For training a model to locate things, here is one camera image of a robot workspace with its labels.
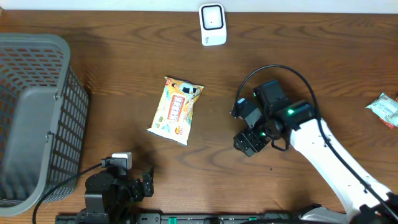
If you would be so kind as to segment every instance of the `plastic wrapper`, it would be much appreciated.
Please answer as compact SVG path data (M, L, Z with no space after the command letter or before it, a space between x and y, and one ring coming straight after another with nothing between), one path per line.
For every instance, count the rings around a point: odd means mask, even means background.
M398 102L384 93L381 93L380 97L366 108L371 109L390 128L398 127Z
M186 146L191 130L193 104L204 86L174 78L165 79L166 85L154 121L147 131Z

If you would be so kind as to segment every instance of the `gray basket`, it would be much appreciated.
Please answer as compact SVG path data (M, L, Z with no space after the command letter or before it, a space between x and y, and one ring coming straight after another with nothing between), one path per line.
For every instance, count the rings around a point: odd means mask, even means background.
M88 97L69 61L58 36L0 34L0 216L28 210L78 172Z

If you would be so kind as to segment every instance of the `green connector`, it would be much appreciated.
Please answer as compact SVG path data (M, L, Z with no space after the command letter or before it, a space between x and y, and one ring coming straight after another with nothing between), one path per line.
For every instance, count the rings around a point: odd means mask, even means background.
M169 218L169 224L177 224L177 218L175 218L175 217L170 217L170 218Z

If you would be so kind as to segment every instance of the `white wall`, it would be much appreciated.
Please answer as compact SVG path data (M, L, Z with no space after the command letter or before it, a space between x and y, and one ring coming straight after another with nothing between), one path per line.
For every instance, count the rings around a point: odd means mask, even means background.
M398 13L398 0L0 0L3 9L197 11L219 2L228 12Z

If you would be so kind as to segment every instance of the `wooden tabletop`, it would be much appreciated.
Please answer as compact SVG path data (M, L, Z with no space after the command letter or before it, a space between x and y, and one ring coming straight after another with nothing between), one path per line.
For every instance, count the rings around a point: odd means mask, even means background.
M0 32L51 33L72 49L72 67L92 91L84 144L86 169L114 152L132 152L135 177L155 166L155 194L137 206L164 213L255 213L320 203L342 212L337 196L297 151L267 147L247 158L233 136L245 123L229 115L245 76L270 63L311 83L323 117L377 180L398 192L398 129L365 109L398 93L398 16L227 13L224 45L201 44L198 13L5 11ZM188 146L146 132L173 76L205 85L194 106ZM278 79L293 100L310 99L295 75L271 69L244 88ZM38 223L85 207L85 179L73 195L43 204ZM29 223L33 209L0 223Z

